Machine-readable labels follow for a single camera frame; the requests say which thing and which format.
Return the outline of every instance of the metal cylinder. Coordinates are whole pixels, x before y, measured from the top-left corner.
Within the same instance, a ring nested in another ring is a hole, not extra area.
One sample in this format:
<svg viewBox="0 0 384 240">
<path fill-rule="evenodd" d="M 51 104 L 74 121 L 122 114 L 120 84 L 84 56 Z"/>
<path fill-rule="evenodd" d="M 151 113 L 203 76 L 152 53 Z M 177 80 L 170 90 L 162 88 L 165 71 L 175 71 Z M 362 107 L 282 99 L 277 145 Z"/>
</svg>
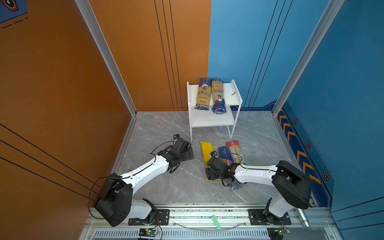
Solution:
<svg viewBox="0 0 384 240">
<path fill-rule="evenodd" d="M 300 209 L 300 208 L 297 208 L 297 207 L 295 207 L 295 209 L 296 209 L 297 215 L 299 215 L 299 218 L 300 218 L 301 222 L 303 223 L 303 225 L 305 227 L 310 227 L 311 226 L 310 222 L 308 221 L 308 218 L 305 215 L 304 210 Z"/>
</svg>

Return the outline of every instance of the barilla logo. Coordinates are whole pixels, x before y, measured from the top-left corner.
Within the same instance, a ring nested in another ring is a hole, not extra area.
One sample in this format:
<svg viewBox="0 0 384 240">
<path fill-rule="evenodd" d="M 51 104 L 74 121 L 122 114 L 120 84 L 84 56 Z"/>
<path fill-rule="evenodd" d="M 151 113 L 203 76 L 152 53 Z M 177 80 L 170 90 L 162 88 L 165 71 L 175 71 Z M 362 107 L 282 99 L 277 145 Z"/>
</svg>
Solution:
<svg viewBox="0 0 384 240">
<path fill-rule="evenodd" d="M 211 95 L 209 92 L 204 92 L 204 91 L 200 91 L 200 92 L 197 92 L 197 93 L 202 93 L 202 94 L 206 94 L 206 95 Z"/>
</svg>

